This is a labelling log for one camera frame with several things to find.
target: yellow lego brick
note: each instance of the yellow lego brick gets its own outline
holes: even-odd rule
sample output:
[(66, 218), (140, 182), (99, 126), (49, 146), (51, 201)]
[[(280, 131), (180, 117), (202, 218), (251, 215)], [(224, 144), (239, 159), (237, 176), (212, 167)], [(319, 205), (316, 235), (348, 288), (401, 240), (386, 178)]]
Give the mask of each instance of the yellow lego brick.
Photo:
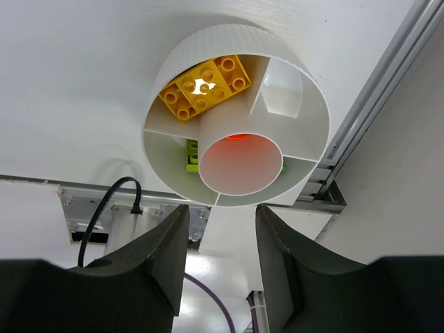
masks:
[(186, 121), (251, 86), (237, 55), (227, 55), (189, 69), (173, 79), (159, 97), (178, 121)]

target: black cable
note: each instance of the black cable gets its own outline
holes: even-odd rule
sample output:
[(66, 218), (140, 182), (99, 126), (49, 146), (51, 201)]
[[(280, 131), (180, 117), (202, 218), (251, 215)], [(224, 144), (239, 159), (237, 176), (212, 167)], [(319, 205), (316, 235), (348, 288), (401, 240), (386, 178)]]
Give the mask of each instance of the black cable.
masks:
[(94, 229), (94, 226), (96, 225), (97, 220), (99, 219), (100, 215), (102, 214), (103, 210), (105, 209), (106, 205), (110, 201), (112, 195), (117, 191), (120, 186), (125, 184), (126, 182), (135, 182), (136, 184), (136, 199), (133, 204), (133, 208), (131, 209), (131, 214), (141, 214), (142, 215), (142, 209), (140, 208), (140, 200), (142, 199), (142, 188), (140, 186), (140, 183), (134, 179), (133, 177), (123, 177), (120, 178), (118, 181), (116, 181), (113, 186), (111, 186), (107, 191), (105, 196), (102, 198), (102, 201), (99, 203), (99, 206), (97, 206), (96, 211), (94, 212), (94, 215), (91, 218), (91, 221), (88, 224), (88, 227), (86, 228), (85, 234), (83, 235), (82, 243), (80, 244), (80, 250), (78, 251), (78, 259), (77, 259), (77, 265), (80, 267), (83, 267), (83, 261), (85, 259), (85, 251), (86, 251), (86, 245), (88, 244), (89, 238), (91, 237), (92, 230)]

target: white cylindrical container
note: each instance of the white cylindrical container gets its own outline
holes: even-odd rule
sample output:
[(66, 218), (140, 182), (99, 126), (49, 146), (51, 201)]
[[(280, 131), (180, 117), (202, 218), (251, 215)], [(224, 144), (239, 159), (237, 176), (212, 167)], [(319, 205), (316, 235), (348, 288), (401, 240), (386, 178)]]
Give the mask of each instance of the white cylindrical container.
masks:
[[(282, 169), (268, 115), (250, 114), (243, 101), (235, 96), (200, 119), (199, 174), (210, 189), (229, 196), (261, 191)], [(227, 139), (239, 134), (247, 135)]]

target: metal plate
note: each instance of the metal plate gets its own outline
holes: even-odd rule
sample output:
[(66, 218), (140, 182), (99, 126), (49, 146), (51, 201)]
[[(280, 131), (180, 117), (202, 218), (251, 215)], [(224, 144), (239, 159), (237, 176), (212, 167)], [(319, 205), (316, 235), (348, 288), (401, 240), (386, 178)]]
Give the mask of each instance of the metal plate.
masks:
[[(62, 185), (60, 200), (71, 232), (86, 230), (106, 190), (105, 187)], [(131, 190), (120, 190), (114, 194), (98, 220), (94, 232), (109, 233), (113, 223), (118, 223), (130, 214), (134, 201), (134, 193), (131, 192)], [(144, 216), (149, 219), (149, 225), (153, 228), (159, 225), (179, 204), (184, 203), (189, 206), (189, 240), (200, 241), (207, 225), (210, 209), (206, 206), (193, 205), (185, 199), (166, 196), (158, 194), (156, 197), (149, 192), (144, 192), (142, 195), (141, 206)]]

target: orange light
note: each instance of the orange light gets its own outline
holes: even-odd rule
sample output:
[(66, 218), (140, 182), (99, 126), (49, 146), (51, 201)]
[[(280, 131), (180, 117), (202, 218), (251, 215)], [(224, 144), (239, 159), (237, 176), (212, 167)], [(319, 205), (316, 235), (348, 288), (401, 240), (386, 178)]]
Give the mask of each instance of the orange light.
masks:
[(240, 139), (243, 139), (247, 136), (248, 136), (248, 134), (236, 134), (236, 135), (231, 135), (231, 136), (227, 137), (227, 139), (228, 140), (240, 140)]

